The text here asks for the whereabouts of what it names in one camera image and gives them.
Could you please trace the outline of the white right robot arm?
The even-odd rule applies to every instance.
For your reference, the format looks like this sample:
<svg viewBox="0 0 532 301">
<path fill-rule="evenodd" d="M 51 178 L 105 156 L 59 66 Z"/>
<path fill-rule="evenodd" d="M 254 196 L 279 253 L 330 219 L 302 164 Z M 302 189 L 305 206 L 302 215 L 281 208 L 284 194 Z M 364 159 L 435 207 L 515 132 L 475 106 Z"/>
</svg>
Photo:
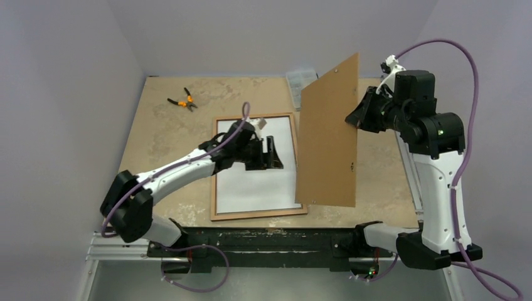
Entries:
<svg viewBox="0 0 532 301">
<path fill-rule="evenodd" d="M 407 145 L 423 208 L 419 229 L 381 221 L 357 225 L 356 253 L 375 248 L 396 253 L 409 268 L 439 270 L 454 262 L 480 260 L 483 250 L 469 236 L 459 195 L 459 168 L 466 146 L 464 124 L 452 112 L 438 113 L 435 76 L 425 70 L 392 71 L 369 87 L 346 123 L 367 132 L 394 130 Z"/>
</svg>

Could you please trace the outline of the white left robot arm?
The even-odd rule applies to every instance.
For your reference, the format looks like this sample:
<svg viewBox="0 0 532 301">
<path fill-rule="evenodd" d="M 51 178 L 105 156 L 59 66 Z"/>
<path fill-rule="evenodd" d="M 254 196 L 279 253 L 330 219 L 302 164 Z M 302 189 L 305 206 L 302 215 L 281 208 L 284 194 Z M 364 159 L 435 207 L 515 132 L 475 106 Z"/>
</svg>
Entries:
<svg viewBox="0 0 532 301">
<path fill-rule="evenodd" d="M 166 196 L 199 179 L 207 178 L 242 163 L 246 171 L 283 169 L 274 138 L 262 138 L 261 119 L 238 120 L 227 132 L 204 141 L 188 155 L 158 169 L 133 174 L 124 170 L 116 175 L 100 212 L 102 236 L 118 236 L 126 243 L 146 239 L 162 245 L 171 256 L 182 255 L 187 248 L 183 227 L 171 218 L 153 212 Z"/>
</svg>

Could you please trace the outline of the brown cardboard backing board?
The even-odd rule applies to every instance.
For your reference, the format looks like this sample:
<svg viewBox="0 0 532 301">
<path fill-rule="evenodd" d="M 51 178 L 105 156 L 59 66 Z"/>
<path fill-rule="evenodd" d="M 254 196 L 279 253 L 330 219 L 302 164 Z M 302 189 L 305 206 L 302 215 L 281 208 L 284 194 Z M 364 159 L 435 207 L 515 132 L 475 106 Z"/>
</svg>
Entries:
<svg viewBox="0 0 532 301">
<path fill-rule="evenodd" d="M 358 105 L 359 54 L 342 61 L 301 93 L 295 200 L 356 205 L 357 130 L 345 118 Z"/>
</svg>

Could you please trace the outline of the colour photo print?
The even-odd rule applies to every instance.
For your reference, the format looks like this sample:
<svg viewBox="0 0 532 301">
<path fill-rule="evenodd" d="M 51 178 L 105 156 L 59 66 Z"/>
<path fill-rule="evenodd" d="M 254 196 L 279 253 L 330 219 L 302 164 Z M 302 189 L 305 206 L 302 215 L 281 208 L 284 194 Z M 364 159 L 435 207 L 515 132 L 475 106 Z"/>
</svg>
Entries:
<svg viewBox="0 0 532 301">
<path fill-rule="evenodd" d="M 245 165 L 235 163 L 219 172 L 213 181 L 215 188 L 215 216 L 252 213 L 279 213 L 286 210 L 304 211 L 295 201 L 297 171 L 297 140 L 292 114 L 265 117 L 262 137 L 274 138 L 275 150 L 283 169 L 246 171 Z"/>
</svg>

